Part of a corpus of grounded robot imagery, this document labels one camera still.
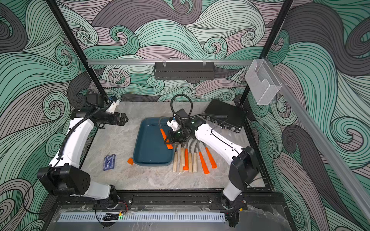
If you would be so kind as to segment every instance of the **clear acrylic holder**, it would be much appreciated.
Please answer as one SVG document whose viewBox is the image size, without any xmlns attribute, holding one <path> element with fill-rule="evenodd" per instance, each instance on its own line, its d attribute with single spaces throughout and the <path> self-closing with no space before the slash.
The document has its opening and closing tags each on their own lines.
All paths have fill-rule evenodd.
<svg viewBox="0 0 370 231">
<path fill-rule="evenodd" d="M 245 79 L 257 105 L 268 105 L 281 88 L 281 81 L 271 62 L 253 60 Z"/>
</svg>

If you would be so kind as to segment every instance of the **black frame pole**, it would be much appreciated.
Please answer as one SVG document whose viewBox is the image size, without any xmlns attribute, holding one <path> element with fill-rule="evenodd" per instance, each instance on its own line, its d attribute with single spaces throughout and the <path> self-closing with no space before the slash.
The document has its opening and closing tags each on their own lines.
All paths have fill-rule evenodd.
<svg viewBox="0 0 370 231">
<path fill-rule="evenodd" d="M 67 39 L 71 43 L 71 45 L 72 45 L 73 49 L 75 50 L 77 56 L 80 58 L 82 64 L 84 65 L 87 73 L 89 74 L 91 80 L 95 84 L 99 93 L 102 94 L 102 95 L 107 95 L 103 86 L 101 85 L 95 71 L 93 70 L 93 68 L 89 67 L 89 65 L 87 64 L 87 58 L 86 58 L 84 52 L 82 51 L 80 45 L 78 44 L 77 39 L 73 35 L 72 30 L 69 27 L 67 21 L 65 20 L 62 12 L 60 11 L 56 1 L 55 0 L 46 0 L 46 3 L 49 5 L 49 8 L 50 8 L 51 12 L 54 14 L 54 17 L 57 19 L 60 27 L 64 31 Z"/>
<path fill-rule="evenodd" d="M 275 19 L 275 23 L 274 23 L 274 25 L 271 29 L 269 37 L 267 38 L 267 41 L 266 41 L 266 43 L 265 43 L 265 45 L 264 45 L 264 47 L 261 51 L 261 54 L 259 55 L 259 58 L 266 58 L 267 57 L 267 55 L 268 55 L 268 53 L 271 49 L 271 46 L 272 46 L 273 42 L 275 41 L 275 38 L 277 37 L 281 26 L 284 23 L 285 17 L 289 12 L 290 7 L 292 6 L 292 3 L 293 3 L 293 0 L 285 0 L 284 1 L 283 5 L 281 6 L 281 9 L 279 11 L 279 14 L 277 15 L 277 18 Z M 240 101 L 239 101 L 240 106 L 243 106 L 243 103 L 244 103 L 245 99 L 247 98 L 247 95 L 248 95 L 249 91 L 250 91 L 250 88 L 247 85 L 247 87 L 245 88 L 245 90 L 242 94 L 242 97 L 240 98 Z"/>
</svg>

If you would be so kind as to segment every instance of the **orange plastic piece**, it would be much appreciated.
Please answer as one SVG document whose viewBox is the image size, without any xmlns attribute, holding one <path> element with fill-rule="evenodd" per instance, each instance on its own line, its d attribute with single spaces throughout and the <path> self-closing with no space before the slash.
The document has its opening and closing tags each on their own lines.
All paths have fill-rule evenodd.
<svg viewBox="0 0 370 231">
<path fill-rule="evenodd" d="M 132 158 L 128 159 L 127 163 L 133 165 L 134 164 L 134 160 Z"/>
<path fill-rule="evenodd" d="M 204 159 L 203 159 L 203 155 L 202 155 L 202 153 L 201 153 L 201 152 L 199 152 L 199 157 L 200 157 L 200 159 L 201 159 L 201 163 L 202 163 L 202 168 L 203 168 L 203 172 L 204 172 L 204 174 L 208 174 L 208 173 L 209 173 L 209 170 L 208 170 L 208 168 L 207 168 L 207 164 L 206 164 L 206 162 L 204 161 Z"/>
<path fill-rule="evenodd" d="M 211 153 L 209 152 L 208 148 L 206 147 L 206 151 L 207 151 L 207 154 L 208 154 L 208 158 L 209 158 L 209 162 L 211 163 L 212 165 L 212 168 L 213 169 L 216 169 L 217 168 L 217 165 L 216 165 L 216 162 L 215 160 L 213 159 Z"/>
<path fill-rule="evenodd" d="M 163 129 L 161 129 L 161 133 L 162 133 L 162 136 L 163 136 L 164 141 L 166 141 L 167 136 L 166 136 L 166 134 L 164 133 Z M 167 145 L 167 148 L 168 148 L 168 149 L 173 149 L 173 146 L 172 146 L 172 145 Z"/>
<path fill-rule="evenodd" d="M 185 166 L 182 169 L 189 170 L 188 149 L 185 149 Z"/>
</svg>

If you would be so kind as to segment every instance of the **blue plastic tray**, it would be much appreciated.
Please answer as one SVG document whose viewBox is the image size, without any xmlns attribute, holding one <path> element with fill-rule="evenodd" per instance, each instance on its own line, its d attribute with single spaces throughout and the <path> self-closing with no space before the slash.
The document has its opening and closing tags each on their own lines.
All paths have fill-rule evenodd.
<svg viewBox="0 0 370 231">
<path fill-rule="evenodd" d="M 158 125 L 159 117 L 143 119 L 140 124 L 138 137 L 136 139 L 134 163 L 140 166 L 167 166 L 171 164 L 175 149 L 168 149 L 163 143 L 163 136 Z M 166 124 L 167 119 L 163 118 L 161 126 L 165 132 L 170 127 Z"/>
</svg>

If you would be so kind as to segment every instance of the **black linear rail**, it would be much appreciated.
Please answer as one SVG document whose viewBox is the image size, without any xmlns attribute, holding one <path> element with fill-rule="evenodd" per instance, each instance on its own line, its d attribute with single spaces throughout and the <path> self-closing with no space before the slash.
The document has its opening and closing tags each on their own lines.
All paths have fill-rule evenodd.
<svg viewBox="0 0 370 231">
<path fill-rule="evenodd" d="M 84 52 L 82 51 L 80 45 L 78 44 L 75 36 L 73 35 L 72 30 L 69 27 L 67 21 L 65 20 L 62 12 L 60 11 L 56 1 L 55 0 L 46 0 L 46 3 L 49 5 L 51 12 L 54 14 L 54 17 L 57 19 L 60 27 L 64 31 L 67 39 L 71 43 L 74 51 L 76 52 L 77 56 L 81 60 L 82 64 L 84 65 L 87 73 L 89 74 L 91 80 L 94 82 L 94 84 L 95 84 L 96 88 L 98 89 L 99 93 L 102 94 L 102 95 L 107 95 L 103 86 L 99 82 L 99 79 L 98 79 L 96 73 L 87 64 L 87 58 L 86 58 Z"/>
<path fill-rule="evenodd" d="M 279 14 L 277 15 L 277 17 L 275 19 L 275 23 L 274 23 L 274 25 L 271 29 L 269 37 L 267 38 L 267 41 L 266 41 L 266 43 L 265 43 L 265 45 L 264 45 L 264 47 L 261 51 L 261 54 L 259 55 L 259 58 L 266 58 L 267 57 L 267 55 L 268 55 L 268 53 L 271 49 L 271 46 L 274 43 L 275 38 L 277 37 L 281 26 L 284 23 L 285 17 L 289 12 L 290 7 L 292 6 L 292 3 L 293 3 L 293 0 L 285 0 L 284 1 L 283 5 L 281 6 L 281 9 L 279 11 Z M 250 88 L 247 85 L 247 87 L 245 88 L 245 90 L 242 94 L 242 97 L 240 98 L 240 101 L 239 101 L 239 104 L 241 106 L 243 105 L 245 99 L 247 98 L 249 90 L 250 90 Z"/>
<path fill-rule="evenodd" d="M 265 182 L 265 188 L 258 188 L 258 189 L 265 189 L 266 191 L 272 191 L 273 190 L 273 183 L 271 181 L 271 178 L 266 170 L 265 163 L 263 162 L 261 153 L 259 152 L 259 148 L 257 145 L 257 142 L 252 134 L 252 130 L 250 129 L 249 123 L 247 121 L 247 118 L 244 119 L 243 127 L 245 130 L 245 134 L 247 135 L 247 138 L 249 140 L 250 147 L 253 148 L 253 150 L 256 153 L 257 160 L 260 167 L 261 177 L 263 177 L 263 181 Z"/>
</svg>

